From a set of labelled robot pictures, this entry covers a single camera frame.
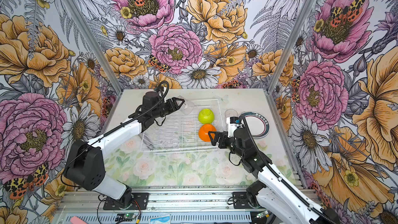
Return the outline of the orange bowl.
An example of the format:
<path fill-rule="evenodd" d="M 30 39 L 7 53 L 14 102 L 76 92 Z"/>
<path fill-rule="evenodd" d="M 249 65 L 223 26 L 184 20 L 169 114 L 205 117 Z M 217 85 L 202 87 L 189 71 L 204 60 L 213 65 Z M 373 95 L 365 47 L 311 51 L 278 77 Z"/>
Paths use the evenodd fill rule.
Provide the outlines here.
<path fill-rule="evenodd" d="M 198 131 L 199 138 L 204 142 L 210 142 L 209 132 L 216 132 L 216 128 L 212 124 L 204 124 Z"/>

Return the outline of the lime green bowl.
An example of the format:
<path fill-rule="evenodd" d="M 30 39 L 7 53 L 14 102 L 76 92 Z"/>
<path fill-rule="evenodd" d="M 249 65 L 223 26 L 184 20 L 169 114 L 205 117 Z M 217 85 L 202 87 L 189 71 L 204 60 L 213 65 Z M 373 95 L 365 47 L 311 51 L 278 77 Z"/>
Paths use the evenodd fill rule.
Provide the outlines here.
<path fill-rule="evenodd" d="M 212 110 L 205 108 L 198 114 L 198 121 L 202 124 L 212 124 L 215 119 L 215 114 Z"/>

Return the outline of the clear glass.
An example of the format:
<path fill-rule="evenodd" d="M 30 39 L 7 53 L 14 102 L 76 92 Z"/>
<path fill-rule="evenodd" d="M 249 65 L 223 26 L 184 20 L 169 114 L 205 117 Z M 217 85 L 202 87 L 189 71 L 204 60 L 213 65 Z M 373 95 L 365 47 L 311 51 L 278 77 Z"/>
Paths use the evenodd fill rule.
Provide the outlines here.
<path fill-rule="evenodd" d="M 228 109 L 225 111 L 224 115 L 226 118 L 238 117 L 238 112 L 234 109 Z"/>
<path fill-rule="evenodd" d="M 179 111 L 180 111 L 182 114 L 184 114 L 184 115 L 189 115 L 189 114 L 191 114 L 192 111 L 193 111 L 193 109 L 194 109 L 194 107 L 195 107 L 195 104 L 194 104 L 192 101 L 187 100 L 187 99 L 185 99 L 185 98 L 182 98 L 182 99 L 184 100 L 184 102 L 183 102 L 181 108 L 179 109 Z"/>

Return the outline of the pink wooden plate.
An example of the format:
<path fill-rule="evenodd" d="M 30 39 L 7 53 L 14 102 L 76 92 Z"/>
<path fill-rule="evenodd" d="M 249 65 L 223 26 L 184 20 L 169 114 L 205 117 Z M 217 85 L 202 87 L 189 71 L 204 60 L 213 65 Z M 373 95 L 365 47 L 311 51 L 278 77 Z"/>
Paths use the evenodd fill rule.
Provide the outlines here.
<path fill-rule="evenodd" d="M 269 123 L 263 115 L 255 112 L 245 112 L 240 115 L 240 118 L 246 120 L 254 139 L 264 138 L 269 133 Z"/>

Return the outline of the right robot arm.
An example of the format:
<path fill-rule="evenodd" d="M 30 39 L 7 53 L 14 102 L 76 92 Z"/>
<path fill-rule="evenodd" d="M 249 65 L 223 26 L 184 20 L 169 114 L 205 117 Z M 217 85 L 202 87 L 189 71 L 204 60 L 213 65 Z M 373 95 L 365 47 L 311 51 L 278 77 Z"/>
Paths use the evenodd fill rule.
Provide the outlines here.
<path fill-rule="evenodd" d="M 257 180 L 246 192 L 250 204 L 271 211 L 285 224 L 338 224 L 339 216 L 330 207 L 323 208 L 303 194 L 279 171 L 255 143 L 247 128 L 227 132 L 209 132 L 213 146 L 228 149 L 240 157 L 240 164 Z"/>

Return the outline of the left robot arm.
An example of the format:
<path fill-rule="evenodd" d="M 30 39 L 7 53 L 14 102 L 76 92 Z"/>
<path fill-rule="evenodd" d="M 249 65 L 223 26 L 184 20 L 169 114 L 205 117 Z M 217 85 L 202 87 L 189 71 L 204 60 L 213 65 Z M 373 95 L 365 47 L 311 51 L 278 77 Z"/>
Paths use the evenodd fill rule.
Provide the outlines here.
<path fill-rule="evenodd" d="M 87 142 L 76 141 L 67 156 L 63 177 L 85 190 L 98 192 L 124 208 L 128 207 L 133 201 L 132 190 L 106 172 L 105 160 L 132 137 L 151 127 L 156 119 L 180 110 L 185 103 L 182 98 L 165 97 L 165 93 L 147 92 L 136 112 L 124 122 Z"/>

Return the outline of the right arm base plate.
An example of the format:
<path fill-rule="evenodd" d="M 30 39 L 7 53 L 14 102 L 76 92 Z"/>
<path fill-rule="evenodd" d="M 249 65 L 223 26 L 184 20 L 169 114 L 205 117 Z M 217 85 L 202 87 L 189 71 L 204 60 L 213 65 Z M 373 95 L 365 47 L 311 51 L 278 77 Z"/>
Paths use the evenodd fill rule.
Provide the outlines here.
<path fill-rule="evenodd" d="M 232 205 L 234 209 L 259 208 L 255 196 L 249 192 L 232 192 Z"/>

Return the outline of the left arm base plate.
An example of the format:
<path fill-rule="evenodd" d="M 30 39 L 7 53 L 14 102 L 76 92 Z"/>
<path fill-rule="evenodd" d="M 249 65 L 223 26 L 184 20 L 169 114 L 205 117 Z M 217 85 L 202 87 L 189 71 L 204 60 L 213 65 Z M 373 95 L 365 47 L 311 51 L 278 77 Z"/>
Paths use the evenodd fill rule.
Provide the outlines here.
<path fill-rule="evenodd" d="M 120 201 L 107 197 L 103 205 L 105 211 L 116 210 L 146 210 L 148 204 L 149 193 L 132 193 L 132 200 L 125 207 Z"/>

